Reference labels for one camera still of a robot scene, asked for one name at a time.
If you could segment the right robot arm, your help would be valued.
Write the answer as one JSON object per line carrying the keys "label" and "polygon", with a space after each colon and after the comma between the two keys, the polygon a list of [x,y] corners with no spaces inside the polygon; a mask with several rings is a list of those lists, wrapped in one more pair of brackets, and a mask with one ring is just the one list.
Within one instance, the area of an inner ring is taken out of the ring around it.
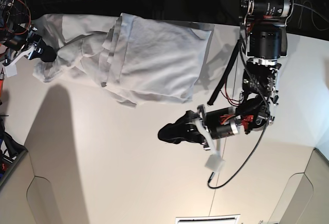
{"label": "right robot arm", "polygon": [[36,33],[30,9],[23,0],[1,0],[1,45],[6,48],[1,53],[4,66],[15,64],[21,57],[39,58],[45,63],[52,63],[57,57],[55,50]]}

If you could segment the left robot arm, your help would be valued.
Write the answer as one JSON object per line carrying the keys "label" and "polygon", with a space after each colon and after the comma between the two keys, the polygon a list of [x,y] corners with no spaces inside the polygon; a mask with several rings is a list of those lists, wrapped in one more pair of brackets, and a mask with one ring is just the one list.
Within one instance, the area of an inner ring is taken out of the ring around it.
{"label": "left robot arm", "polygon": [[[187,141],[209,149],[210,141],[197,129],[196,121],[213,140],[237,135],[240,129],[249,134],[272,123],[270,106],[276,105],[279,98],[279,59],[287,56],[286,25],[292,11],[290,0],[240,0],[240,37],[207,103],[213,105],[222,94],[230,106],[210,112],[202,105],[197,112],[189,110],[160,129],[158,139],[173,144]],[[227,81],[237,60],[244,68],[242,91],[238,99],[232,99],[228,97]]]}

